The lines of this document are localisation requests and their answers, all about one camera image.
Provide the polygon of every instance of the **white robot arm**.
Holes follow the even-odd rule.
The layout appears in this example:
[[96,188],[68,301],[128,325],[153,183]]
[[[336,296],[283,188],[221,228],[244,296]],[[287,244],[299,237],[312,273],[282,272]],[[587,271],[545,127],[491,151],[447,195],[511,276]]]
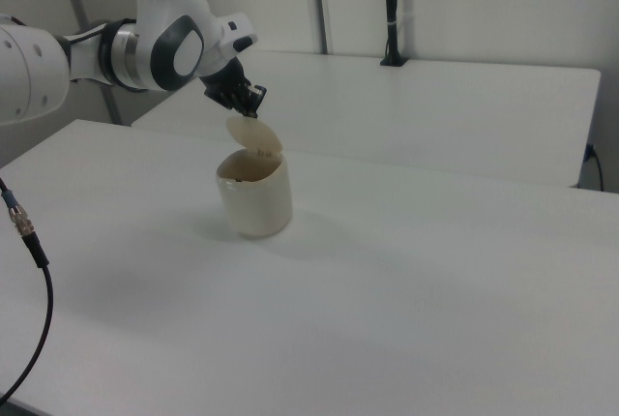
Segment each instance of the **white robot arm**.
[[199,77],[207,97],[251,117],[266,93],[251,85],[236,58],[257,42],[250,21],[243,14],[216,17],[206,0],[137,0],[136,20],[65,37],[6,22],[0,19],[0,125],[53,111],[70,81],[83,78],[175,91]]

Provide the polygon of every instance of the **metal connector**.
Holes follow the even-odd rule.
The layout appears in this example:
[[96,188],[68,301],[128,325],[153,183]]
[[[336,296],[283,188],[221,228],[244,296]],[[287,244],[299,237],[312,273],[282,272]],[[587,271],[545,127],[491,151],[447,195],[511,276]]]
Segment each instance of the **metal connector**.
[[30,235],[35,231],[35,227],[28,219],[28,213],[26,213],[26,210],[24,210],[21,205],[9,208],[9,216],[11,217],[13,224],[15,224],[17,232],[19,232],[19,235],[22,237],[24,235]]

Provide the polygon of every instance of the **table surface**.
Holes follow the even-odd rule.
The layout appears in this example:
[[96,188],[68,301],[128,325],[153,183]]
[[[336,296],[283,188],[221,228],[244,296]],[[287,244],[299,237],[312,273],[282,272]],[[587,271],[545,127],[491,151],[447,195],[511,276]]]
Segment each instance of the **table surface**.
[[[616,412],[616,195],[287,152],[293,219],[245,239],[215,183],[236,149],[77,121],[1,170],[56,291],[17,401],[57,416]],[[0,247],[6,389],[45,293],[7,218]]]
[[[600,82],[592,70],[249,51],[259,114],[284,148],[569,187]],[[199,80],[133,125],[227,139]]]

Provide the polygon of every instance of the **lid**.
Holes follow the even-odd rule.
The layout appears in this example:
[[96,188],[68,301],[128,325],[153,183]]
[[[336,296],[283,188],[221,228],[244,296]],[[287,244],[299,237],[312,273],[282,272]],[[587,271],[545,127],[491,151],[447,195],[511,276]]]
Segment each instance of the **lid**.
[[258,155],[276,155],[282,149],[273,130],[262,121],[246,116],[234,116],[225,122],[232,137]]

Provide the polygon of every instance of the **white cup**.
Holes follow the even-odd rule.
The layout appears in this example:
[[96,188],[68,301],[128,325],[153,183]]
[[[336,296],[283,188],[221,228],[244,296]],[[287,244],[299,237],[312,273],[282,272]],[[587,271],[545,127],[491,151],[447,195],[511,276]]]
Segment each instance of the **white cup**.
[[228,223],[241,234],[272,235],[292,217],[288,166],[280,141],[256,119],[235,117],[226,125],[246,147],[226,158],[217,170]]

